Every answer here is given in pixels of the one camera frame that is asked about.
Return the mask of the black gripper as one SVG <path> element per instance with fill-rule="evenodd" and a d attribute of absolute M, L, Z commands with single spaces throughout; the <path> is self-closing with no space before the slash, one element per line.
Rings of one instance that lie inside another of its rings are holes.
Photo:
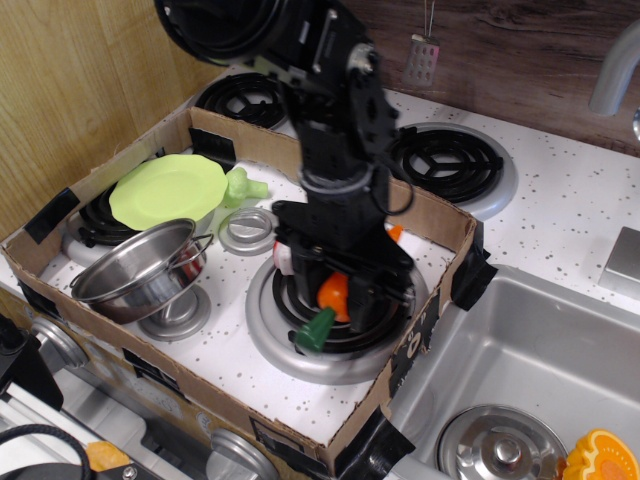
<path fill-rule="evenodd" d="M 309 307 L 332 272 L 348 276 L 349 330 L 367 333 L 404 312 L 414 299 L 413 261 L 386 233 L 390 186 L 374 184 L 349 195 L 280 200 L 277 240 L 292 250 L 297 293 Z"/>

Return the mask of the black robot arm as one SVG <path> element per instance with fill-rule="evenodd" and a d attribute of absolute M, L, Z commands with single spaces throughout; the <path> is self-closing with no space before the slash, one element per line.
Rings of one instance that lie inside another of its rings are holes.
<path fill-rule="evenodd" d="M 241 64 L 278 83 L 306 199 L 273 205 L 276 237 L 291 250 L 305 301 L 342 273 L 351 329 L 375 327 L 384 307 L 405 302 L 413 263 L 385 229 L 398 114 L 366 27 L 337 1 L 158 1 L 155 11 L 195 59 Z"/>

